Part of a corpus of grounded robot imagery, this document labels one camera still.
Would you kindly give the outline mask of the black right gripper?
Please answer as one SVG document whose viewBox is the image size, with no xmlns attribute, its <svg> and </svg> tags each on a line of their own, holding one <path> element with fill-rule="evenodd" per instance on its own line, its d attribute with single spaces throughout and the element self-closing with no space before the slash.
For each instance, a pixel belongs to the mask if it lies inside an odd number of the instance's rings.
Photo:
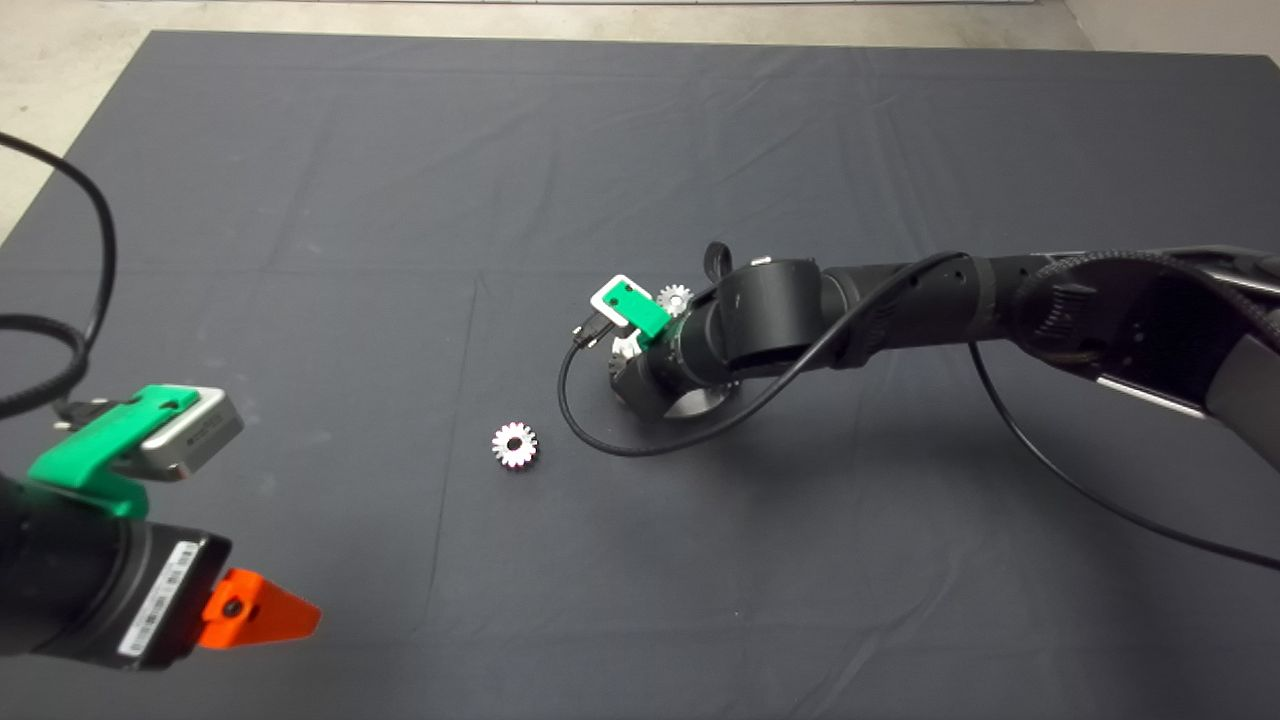
<svg viewBox="0 0 1280 720">
<path fill-rule="evenodd" d="M 643 360 L 634 337 L 612 340 L 612 392 L 641 421 L 690 419 L 701 413 L 701 392 L 678 397 L 666 388 Z"/>
</svg>

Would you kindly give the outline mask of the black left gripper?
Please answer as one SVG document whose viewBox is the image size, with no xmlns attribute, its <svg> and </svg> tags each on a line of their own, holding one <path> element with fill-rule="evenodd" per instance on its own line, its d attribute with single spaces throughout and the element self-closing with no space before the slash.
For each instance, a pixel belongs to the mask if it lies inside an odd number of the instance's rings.
<svg viewBox="0 0 1280 720">
<path fill-rule="evenodd" d="M 233 650 L 311 637 L 323 611 L 261 574 L 230 568 L 232 542 L 187 527 L 128 525 L 105 616 L 105 664 L 152 671 L 200 646 Z"/>
</svg>

